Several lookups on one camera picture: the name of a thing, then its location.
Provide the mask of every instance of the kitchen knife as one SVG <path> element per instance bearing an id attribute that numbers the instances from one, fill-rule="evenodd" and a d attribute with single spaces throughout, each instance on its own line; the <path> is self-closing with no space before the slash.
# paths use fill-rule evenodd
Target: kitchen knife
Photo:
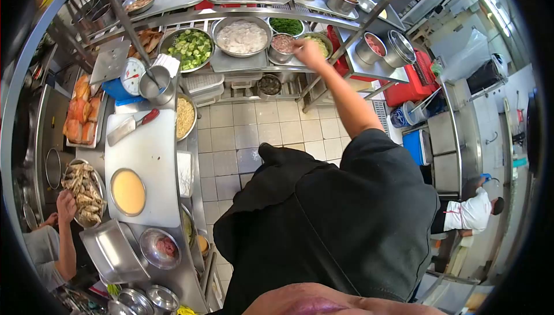
<path id="1" fill-rule="evenodd" d="M 112 132 L 107 134 L 107 144 L 114 146 L 123 137 L 136 130 L 140 125 L 145 125 L 154 120 L 160 111 L 154 108 L 150 113 L 142 117 L 139 121 L 135 120 L 135 117 L 128 117 L 119 126 L 117 126 Z"/>

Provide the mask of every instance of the noodles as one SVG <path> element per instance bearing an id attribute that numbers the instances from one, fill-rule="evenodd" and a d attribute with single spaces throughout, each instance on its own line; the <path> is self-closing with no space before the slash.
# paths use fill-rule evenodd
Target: noodles
<path id="1" fill-rule="evenodd" d="M 193 123 L 194 108 L 192 104 L 183 97 L 177 98 L 177 121 L 175 123 L 177 139 L 183 138 Z"/>

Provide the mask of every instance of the hand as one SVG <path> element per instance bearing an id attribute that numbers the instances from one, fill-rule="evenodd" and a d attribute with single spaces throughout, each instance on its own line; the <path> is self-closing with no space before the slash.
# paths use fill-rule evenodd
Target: hand
<path id="1" fill-rule="evenodd" d="M 303 39 L 294 40 L 293 52 L 298 60 L 316 72 L 319 72 L 319 70 L 329 64 L 319 50 L 319 46 L 314 41 Z"/>
<path id="2" fill-rule="evenodd" d="M 77 212 L 77 204 L 75 203 L 75 198 L 73 193 L 70 190 L 63 190 L 58 195 L 58 200 L 56 201 L 56 207 L 58 207 L 58 220 L 60 224 L 69 224 L 75 212 Z"/>

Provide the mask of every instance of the chef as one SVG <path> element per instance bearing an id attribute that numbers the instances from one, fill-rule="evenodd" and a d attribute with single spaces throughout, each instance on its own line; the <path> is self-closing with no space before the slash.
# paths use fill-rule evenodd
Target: chef
<path id="1" fill-rule="evenodd" d="M 315 42 L 294 50 L 327 84 L 352 141 L 340 167 L 260 145 L 263 165 L 214 226 L 234 268 L 218 313 L 440 313 L 404 304 L 431 259 L 436 191 Z"/>

